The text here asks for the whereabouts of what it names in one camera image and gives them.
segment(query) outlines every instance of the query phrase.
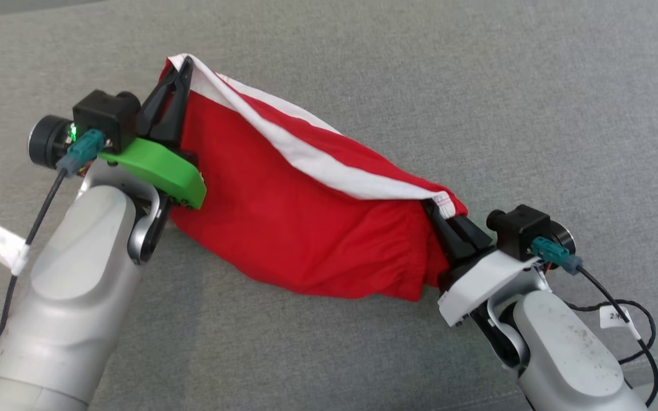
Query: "white stripe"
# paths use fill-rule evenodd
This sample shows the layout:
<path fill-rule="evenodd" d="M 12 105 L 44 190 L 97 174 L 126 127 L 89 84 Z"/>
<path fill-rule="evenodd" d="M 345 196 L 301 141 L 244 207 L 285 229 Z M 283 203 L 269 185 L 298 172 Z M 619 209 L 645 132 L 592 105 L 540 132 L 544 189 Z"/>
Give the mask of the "white stripe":
<path fill-rule="evenodd" d="M 305 117 L 308 115 L 311 120 L 304 117 L 299 118 L 307 120 L 310 124 L 315 125 L 315 127 L 336 132 L 331 126 L 309 114 L 304 109 L 300 109 L 300 107 L 277 97 L 271 96 L 271 98 L 268 98 L 267 96 L 270 96 L 269 94 L 263 91 L 257 91 L 232 79 L 230 80 L 230 86 L 228 86 L 222 80 L 224 76 L 222 78 L 219 77 L 219 75 L 191 54 L 175 55 L 174 57 L 169 57 L 169 60 L 178 70 L 184 62 L 186 55 L 189 55 L 194 60 L 194 67 L 196 68 L 192 73 L 190 90 L 239 112 L 253 128 L 258 130 L 284 156 L 291 166 L 304 174 L 318 180 L 327 187 L 362 200 L 422 200 L 433 198 L 436 204 L 438 204 L 443 218 L 455 216 L 455 206 L 450 200 L 448 193 L 442 191 L 432 192 L 414 184 L 401 182 L 400 180 L 391 179 L 384 175 L 372 174 L 356 167 L 346 166 L 326 152 L 292 135 L 285 128 L 279 127 L 264 119 L 264 117 L 261 117 L 230 86 L 235 87 L 239 85 L 240 93 L 244 92 L 246 95 L 264 101 L 274 107 L 276 107 L 274 104 L 279 104 L 284 110 L 289 110 Z M 285 114 L 298 117 L 284 110 L 282 112 Z"/>

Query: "red and white garment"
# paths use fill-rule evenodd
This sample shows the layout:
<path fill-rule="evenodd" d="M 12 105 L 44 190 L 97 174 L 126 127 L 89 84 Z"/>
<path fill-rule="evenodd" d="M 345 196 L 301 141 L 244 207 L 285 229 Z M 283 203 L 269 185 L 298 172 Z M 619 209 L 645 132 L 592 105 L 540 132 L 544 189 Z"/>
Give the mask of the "red and white garment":
<path fill-rule="evenodd" d="M 448 265 L 418 200 L 466 214 L 449 189 L 190 57 L 181 148 L 198 156 L 207 197 L 172 211 L 183 232 L 250 278 L 303 294 L 415 301 L 436 285 Z"/>

